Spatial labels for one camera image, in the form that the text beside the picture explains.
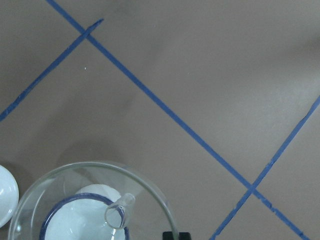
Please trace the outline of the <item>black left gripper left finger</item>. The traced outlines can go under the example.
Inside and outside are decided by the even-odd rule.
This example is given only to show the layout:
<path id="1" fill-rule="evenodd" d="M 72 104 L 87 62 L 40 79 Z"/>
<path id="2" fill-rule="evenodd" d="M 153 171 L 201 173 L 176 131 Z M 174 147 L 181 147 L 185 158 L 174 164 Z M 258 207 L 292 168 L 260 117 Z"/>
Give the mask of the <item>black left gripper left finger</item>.
<path id="1" fill-rule="evenodd" d="M 165 231 L 162 233 L 162 240 L 176 240 L 177 236 L 172 231 Z"/>

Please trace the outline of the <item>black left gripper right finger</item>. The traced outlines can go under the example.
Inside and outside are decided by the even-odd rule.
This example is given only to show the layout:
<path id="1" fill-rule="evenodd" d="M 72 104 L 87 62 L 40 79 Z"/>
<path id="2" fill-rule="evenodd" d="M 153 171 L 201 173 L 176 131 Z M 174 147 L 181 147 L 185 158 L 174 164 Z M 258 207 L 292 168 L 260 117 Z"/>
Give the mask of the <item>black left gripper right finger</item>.
<path id="1" fill-rule="evenodd" d="M 179 240 L 192 240 L 192 236 L 189 232 L 179 232 Z"/>

